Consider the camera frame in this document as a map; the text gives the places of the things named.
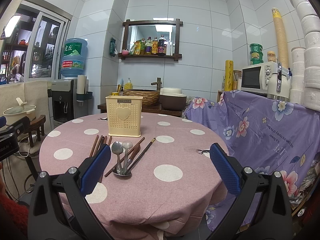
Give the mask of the wooden handle spoon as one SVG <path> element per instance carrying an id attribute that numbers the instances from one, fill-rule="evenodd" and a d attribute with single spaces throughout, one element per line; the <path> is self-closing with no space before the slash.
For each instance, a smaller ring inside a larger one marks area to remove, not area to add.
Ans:
<path id="1" fill-rule="evenodd" d="M 139 153 L 139 151 L 140 151 L 140 145 L 135 146 L 135 148 L 133 149 L 133 151 L 127 161 L 127 171 L 129 170 L 129 165 L 133 162 L 133 160 L 135 159 L 135 157 Z"/>

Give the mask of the black chopstick gold tip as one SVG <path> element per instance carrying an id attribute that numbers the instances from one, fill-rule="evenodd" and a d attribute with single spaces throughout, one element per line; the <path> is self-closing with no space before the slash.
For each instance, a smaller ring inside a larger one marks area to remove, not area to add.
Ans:
<path id="1" fill-rule="evenodd" d="M 141 154 L 138 156 L 138 158 L 132 163 L 132 165 L 129 167 L 129 170 L 126 171 L 126 175 L 131 173 L 131 171 L 133 170 L 133 168 L 140 162 L 140 160 L 143 158 L 143 156 L 146 154 L 146 152 L 149 150 L 149 148 L 151 147 L 151 145 L 155 142 L 156 138 L 153 138 L 149 144 L 146 146 L 146 148 L 144 148 L 144 150 L 141 152 Z"/>

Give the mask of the small steel spoon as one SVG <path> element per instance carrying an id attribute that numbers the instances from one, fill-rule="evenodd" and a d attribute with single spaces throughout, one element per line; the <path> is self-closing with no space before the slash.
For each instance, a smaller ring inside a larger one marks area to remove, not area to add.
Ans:
<path id="1" fill-rule="evenodd" d="M 127 161 L 129 156 L 129 150 L 133 147 L 133 144 L 130 141 L 125 141 L 123 142 L 122 146 L 123 146 L 123 149 L 125 150 L 124 163 L 123 163 L 123 174 L 125 174 L 127 171 Z"/>

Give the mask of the cream pot with lid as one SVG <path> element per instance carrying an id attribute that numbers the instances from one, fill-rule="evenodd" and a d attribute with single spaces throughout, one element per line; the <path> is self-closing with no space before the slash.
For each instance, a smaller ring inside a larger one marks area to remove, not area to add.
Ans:
<path id="1" fill-rule="evenodd" d="M 6 118 L 6 126 L 10 126 L 23 117 L 28 117 L 30 121 L 36 119 L 36 106 L 23 102 L 21 98 L 16 98 L 17 106 L 6 109 L 3 116 Z"/>

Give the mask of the dark wooden stool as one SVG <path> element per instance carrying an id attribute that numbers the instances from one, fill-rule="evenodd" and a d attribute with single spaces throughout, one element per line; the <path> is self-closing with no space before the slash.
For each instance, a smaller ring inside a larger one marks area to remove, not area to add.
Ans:
<path id="1" fill-rule="evenodd" d="M 34 147 L 33 132 L 36 132 L 36 140 L 41 141 L 41 137 L 44 136 L 44 124 L 46 122 L 46 116 L 41 115 L 30 123 L 28 129 L 24 132 L 28 135 L 30 147 Z"/>

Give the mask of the water dispenser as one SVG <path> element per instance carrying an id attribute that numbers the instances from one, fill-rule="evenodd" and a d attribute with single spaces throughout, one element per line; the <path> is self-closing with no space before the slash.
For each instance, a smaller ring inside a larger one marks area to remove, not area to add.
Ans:
<path id="1" fill-rule="evenodd" d="M 52 82 L 53 126 L 88 115 L 88 101 L 76 100 L 78 80 L 59 79 Z"/>

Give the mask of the purple floral cloth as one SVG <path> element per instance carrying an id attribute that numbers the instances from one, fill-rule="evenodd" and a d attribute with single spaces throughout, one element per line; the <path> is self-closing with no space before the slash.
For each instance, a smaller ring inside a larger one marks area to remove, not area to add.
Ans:
<path id="1" fill-rule="evenodd" d="M 214 131 L 226 151 L 254 172 L 279 171 L 292 205 L 315 181 L 319 113 L 299 104 L 233 90 L 218 102 L 195 98 L 185 116 Z"/>

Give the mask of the large steel spoon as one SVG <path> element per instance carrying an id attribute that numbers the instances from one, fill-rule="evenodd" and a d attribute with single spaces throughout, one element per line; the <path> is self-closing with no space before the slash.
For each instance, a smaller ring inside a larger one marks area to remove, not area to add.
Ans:
<path id="1" fill-rule="evenodd" d="M 112 153 L 117 156 L 116 173 L 118 175 L 123 175 L 123 163 L 120 161 L 120 155 L 125 152 L 125 150 L 122 144 L 122 142 L 115 141 L 111 147 Z"/>

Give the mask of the pink polka dot tablecloth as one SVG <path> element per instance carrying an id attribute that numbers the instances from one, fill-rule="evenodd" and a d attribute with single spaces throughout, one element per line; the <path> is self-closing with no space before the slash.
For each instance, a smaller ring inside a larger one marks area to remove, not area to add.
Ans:
<path id="1" fill-rule="evenodd" d="M 144 113 L 140 151 L 128 174 L 112 172 L 113 154 L 86 200 L 115 239 L 167 239 L 194 231 L 208 206 L 225 199 L 227 190 L 209 157 L 210 146 L 225 142 L 202 124 Z"/>

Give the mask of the yellow soap bottle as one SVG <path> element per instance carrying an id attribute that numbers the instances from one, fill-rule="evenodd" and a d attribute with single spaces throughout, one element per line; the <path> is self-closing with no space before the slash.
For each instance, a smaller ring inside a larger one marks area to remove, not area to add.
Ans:
<path id="1" fill-rule="evenodd" d="M 131 79 L 128 78 L 127 83 L 125 83 L 125 85 L 124 85 L 124 90 L 129 90 L 129 89 L 132 89 L 132 88 L 133 88 L 133 85 L 132 85 Z"/>

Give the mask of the white electric kettle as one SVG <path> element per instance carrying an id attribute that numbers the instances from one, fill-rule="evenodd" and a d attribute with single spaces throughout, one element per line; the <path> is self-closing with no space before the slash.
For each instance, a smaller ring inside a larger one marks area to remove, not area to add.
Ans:
<path id="1" fill-rule="evenodd" d="M 267 98 L 272 100 L 289 101 L 290 84 L 289 70 L 280 62 L 272 68 L 271 77 L 267 85 Z"/>

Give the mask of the woven basket sink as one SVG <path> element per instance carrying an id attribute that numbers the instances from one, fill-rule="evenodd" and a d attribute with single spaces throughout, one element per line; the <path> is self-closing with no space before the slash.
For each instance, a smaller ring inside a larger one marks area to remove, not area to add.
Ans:
<path id="1" fill-rule="evenodd" d="M 142 106 L 154 106 L 159 103 L 159 95 L 161 90 L 161 78 L 158 77 L 156 82 L 152 82 L 152 86 L 157 86 L 156 90 L 150 89 L 129 89 L 123 90 L 123 96 L 140 96 L 142 97 Z"/>

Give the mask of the brown white rice cooker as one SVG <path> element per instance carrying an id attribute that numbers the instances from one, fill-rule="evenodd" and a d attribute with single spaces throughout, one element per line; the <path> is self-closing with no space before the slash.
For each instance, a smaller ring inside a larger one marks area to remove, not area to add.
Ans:
<path id="1" fill-rule="evenodd" d="M 180 88 L 163 87 L 160 90 L 159 102 L 163 109 L 181 111 L 186 106 L 187 96 Z"/>

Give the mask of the green canister stack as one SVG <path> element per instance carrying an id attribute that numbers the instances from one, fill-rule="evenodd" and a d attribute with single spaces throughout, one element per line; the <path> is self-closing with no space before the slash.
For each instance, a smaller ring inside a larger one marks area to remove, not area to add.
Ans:
<path id="1" fill-rule="evenodd" d="M 252 43 L 250 48 L 250 64 L 263 63 L 263 46 L 258 43 Z"/>

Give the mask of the window with frame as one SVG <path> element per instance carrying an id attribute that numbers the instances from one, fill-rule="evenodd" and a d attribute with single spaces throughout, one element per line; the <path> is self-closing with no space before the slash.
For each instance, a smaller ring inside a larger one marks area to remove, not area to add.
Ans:
<path id="1" fill-rule="evenodd" d="M 13 0 L 1 36 L 1 84 L 59 77 L 72 16 L 44 0 Z"/>

